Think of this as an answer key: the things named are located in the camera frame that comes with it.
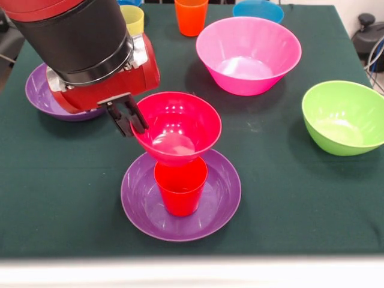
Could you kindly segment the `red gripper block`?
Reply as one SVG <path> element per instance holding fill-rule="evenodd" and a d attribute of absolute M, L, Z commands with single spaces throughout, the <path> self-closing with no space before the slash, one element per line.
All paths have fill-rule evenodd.
<path fill-rule="evenodd" d="M 139 95 L 160 84 L 160 72 L 154 49 L 144 33 L 133 37 L 133 60 L 118 73 L 91 86 L 69 88 L 50 67 L 46 68 L 48 86 L 56 102 L 68 113 L 76 114 L 99 108 L 98 103 L 110 97 L 130 93 Z M 123 137 L 132 137 L 134 130 L 144 134 L 149 128 L 137 103 L 132 97 L 125 97 L 124 106 L 128 118 L 117 105 L 107 102 L 106 110 Z"/>

